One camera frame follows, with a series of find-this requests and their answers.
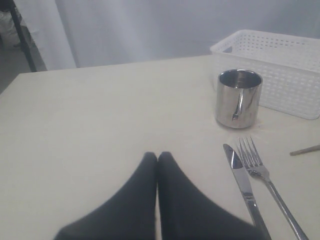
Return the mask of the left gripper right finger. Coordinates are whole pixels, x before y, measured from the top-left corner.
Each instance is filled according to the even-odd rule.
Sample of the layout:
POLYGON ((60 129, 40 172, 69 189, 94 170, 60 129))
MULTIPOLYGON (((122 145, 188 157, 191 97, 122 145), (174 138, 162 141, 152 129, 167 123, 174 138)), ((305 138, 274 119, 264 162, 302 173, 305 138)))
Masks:
POLYGON ((202 193, 164 151, 157 163, 161 236, 164 240, 268 240, 269 236, 232 215, 202 193))

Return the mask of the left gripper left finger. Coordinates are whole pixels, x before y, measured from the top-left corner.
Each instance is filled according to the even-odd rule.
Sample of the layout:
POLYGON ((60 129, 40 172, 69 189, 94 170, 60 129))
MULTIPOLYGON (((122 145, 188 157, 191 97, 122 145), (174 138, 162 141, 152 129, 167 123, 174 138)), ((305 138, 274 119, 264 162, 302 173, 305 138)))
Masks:
POLYGON ((104 204, 61 228, 57 240, 156 239, 157 157, 146 152, 127 182, 104 204))

